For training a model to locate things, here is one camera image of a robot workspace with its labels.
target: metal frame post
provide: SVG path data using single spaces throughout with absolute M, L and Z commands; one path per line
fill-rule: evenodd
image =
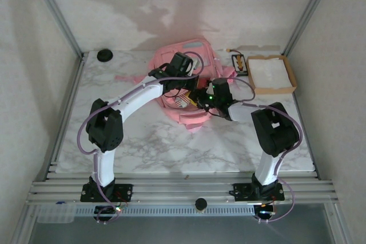
M 77 69 L 75 71 L 72 83 L 71 83 L 71 90 L 67 97 L 67 100 L 63 106 L 62 111 L 62 117 L 60 121 L 60 126 L 58 128 L 58 132 L 56 135 L 56 139 L 54 142 L 54 145 L 52 147 L 52 150 L 46 154 L 45 161 L 43 163 L 43 166 L 41 167 L 41 170 L 39 171 L 36 181 L 43 181 L 46 180 L 47 173 L 49 172 L 50 166 L 52 163 L 54 163 L 57 160 L 59 151 L 62 146 L 62 142 L 65 138 L 66 129 L 70 121 L 71 111 L 74 106 L 74 101 L 77 95 L 77 91 L 79 88 L 79 83 L 81 80 L 81 76 L 85 67 L 85 61 L 87 60 L 87 54 L 83 55 L 83 57 L 80 60 L 80 63 L 77 66 Z
M 340 205 L 338 203 L 325 203 L 324 207 L 335 244 L 351 244 L 351 236 L 340 210 Z
M 309 0 L 303 14 L 300 17 L 300 20 L 298 21 L 290 40 L 287 42 L 286 47 L 282 53 L 282 55 L 289 56 L 291 51 L 295 48 L 295 45 L 301 35 L 303 34 L 311 16 L 313 15 L 314 11 L 316 10 L 316 7 L 318 6 L 320 0 Z
M 70 44 L 71 48 L 73 49 L 77 57 L 81 59 L 83 56 L 82 51 L 73 33 L 71 32 L 69 26 L 67 25 L 66 20 L 63 17 L 59 7 L 57 6 L 56 1 L 55 0 L 44 0 L 44 1 L 46 2 L 47 7 L 49 8 L 53 18 L 55 19 L 57 25 L 59 26 L 61 32 L 63 33 L 66 40 Z
M 37 219 L 38 206 L 26 205 L 23 208 L 21 217 L 11 239 L 11 244 L 27 244 L 33 232 L 35 220 Z

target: open cardboard box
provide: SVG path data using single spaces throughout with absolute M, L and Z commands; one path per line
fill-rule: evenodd
M 255 86 L 252 75 L 250 73 L 249 60 L 250 59 L 273 59 L 273 58 L 278 58 L 278 59 L 283 60 L 287 74 L 288 74 L 288 78 L 290 80 L 292 87 L 274 89 L 274 88 L 258 88 Z M 290 63 L 289 63 L 287 57 L 285 57 L 283 55 L 270 55 L 267 57 L 264 57 L 263 55 L 257 55 L 254 57 L 248 57 L 246 59 L 246 67 L 248 69 L 249 83 L 254 87 L 256 94 L 292 94 L 293 91 L 295 91 L 295 89 L 297 88 L 296 78 L 295 78 L 295 75 L 293 74 Z

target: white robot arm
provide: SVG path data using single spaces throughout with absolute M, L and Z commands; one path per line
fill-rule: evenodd
M 89 141 L 97 147 L 94 152 L 97 154 L 95 163 L 97 172 L 92 174 L 88 186 L 85 187 L 86 185 L 84 185 L 83 188 L 83 190 L 91 192 L 88 197 L 93 197 L 92 202 L 97 201 L 96 192 L 98 192 L 98 188 L 93 187 L 95 184 L 100 185 L 107 197 L 110 198 L 113 195 L 114 154 L 123 139 L 123 123 L 132 113 L 152 99 L 158 98 L 172 89 L 185 88 L 191 91 L 189 97 L 198 108 L 206 111 L 215 108 L 221 117 L 230 121 L 247 120 L 247 112 L 243 112 L 242 102 L 232 98 L 226 78 L 212 80 L 214 94 L 208 94 L 207 88 L 196 88 L 198 77 L 186 77 L 189 65 L 191 64 L 191 67 L 193 67 L 192 62 L 188 56 L 177 53 L 172 62 L 165 65 L 166 69 L 164 71 L 161 68 L 151 71 L 149 76 L 141 83 L 124 95 L 111 100 L 110 102 L 113 102 L 113 104 L 108 105 L 108 102 L 101 99 L 93 103 L 90 112 L 92 117 L 86 125 L 86 131 L 89 135 Z M 160 78 L 167 79 L 166 77 L 171 77 L 172 80 L 159 81 Z M 280 112 L 286 113 L 283 105 L 276 102 L 270 105 L 269 108 L 252 113 L 253 123 L 263 154 L 260 164 L 253 174 L 250 187 L 241 191 L 241 197 L 244 195 L 243 201 L 267 201 L 271 200 L 271 195 L 274 192 L 278 195 L 278 191 L 282 190 L 281 185 L 277 183 L 281 156 L 286 154 L 299 141 L 299 133 L 294 124 L 288 118 L 279 114 Z

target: marble tabletop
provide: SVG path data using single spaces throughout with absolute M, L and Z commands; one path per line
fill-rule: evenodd
M 97 60 L 97 52 L 89 53 L 79 84 L 56 173 L 81 173 L 93 170 L 93 157 L 83 155 L 77 148 L 76 136 L 81 123 L 89 115 L 97 98 L 108 100 L 134 86 L 131 81 L 116 81 L 115 76 L 146 75 L 153 51 L 115 51 L 111 61 Z M 218 51 L 222 64 L 230 65 L 230 55 Z M 244 53 L 246 55 L 261 52 Z M 233 83 L 234 98 L 249 98 L 250 89 Z M 287 112 L 299 121 L 291 94 L 258 95 L 253 101 L 271 104 L 280 101 Z M 169 119 L 157 102 L 151 101 L 133 113 L 124 123 L 124 140 L 116 151 L 116 173 L 161 172 L 232 172 L 255 171 L 262 154 L 248 108 L 248 121 L 230 122 L 212 117 L 196 133 Z M 93 149 L 83 131 L 81 143 Z M 305 141 L 286 156 L 281 170 L 313 171 L 314 166 Z

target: metal rail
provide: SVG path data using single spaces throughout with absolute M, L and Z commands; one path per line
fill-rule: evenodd
M 28 205 L 44 203 L 80 202 L 82 185 L 87 183 L 89 173 L 56 174 L 48 173 L 48 180 L 34 182 L 27 197 Z M 234 183 L 248 183 L 251 173 L 162 173 L 162 174 L 116 174 L 116 183 L 133 184 L 131 204 L 136 205 L 193 205 L 203 197 L 210 205 L 238 202 L 229 195 Z M 315 172 L 282 172 L 280 177 L 291 184 L 296 203 L 336 202 L 332 181 L 320 181 Z M 291 203 L 291 194 L 284 186 L 285 201 Z
M 69 26 L 66 23 L 65 18 L 63 17 L 61 10 L 56 4 L 55 0 L 44 0 L 46 2 L 49 11 L 51 12 L 53 18 L 55 19 L 57 25 L 59 26 L 62 34 L 65 36 L 66 40 L 70 44 L 71 48 L 75 52 L 75 54 L 82 58 L 82 51 L 77 43 L 73 33 L 71 32 Z
M 47 152 L 45 161 L 43 163 L 43 166 L 41 167 L 37 177 L 35 178 L 36 181 L 44 181 L 47 178 L 47 173 L 54 169 L 54 166 L 52 166 L 52 163 L 55 163 L 54 161 L 57 159 L 58 154 L 60 152 L 63 139 L 65 138 L 66 129 L 70 121 L 71 111 L 74 106 L 75 97 L 77 94 L 77 90 L 79 87 L 79 83 L 81 80 L 81 76 L 85 67 L 85 61 L 87 60 L 87 54 L 81 58 L 79 64 L 77 65 L 77 69 L 73 75 L 73 81 L 71 83 L 71 90 L 69 92 L 69 95 L 67 97 L 67 100 L 65 104 L 63 105 L 63 112 L 62 117 L 60 120 L 58 132 L 55 138 L 54 145 L 50 152 Z
M 313 15 L 314 11 L 316 10 L 316 7 L 318 6 L 320 0 L 309 0 L 305 10 L 303 11 L 303 14 L 300 17 L 300 20 L 298 21 L 290 40 L 287 42 L 285 49 L 282 53 L 282 55 L 289 56 L 291 51 L 295 48 L 295 45 L 297 41 L 299 40 L 300 36 L 303 34 L 307 24 L 309 23 L 309 20 L 311 16 Z

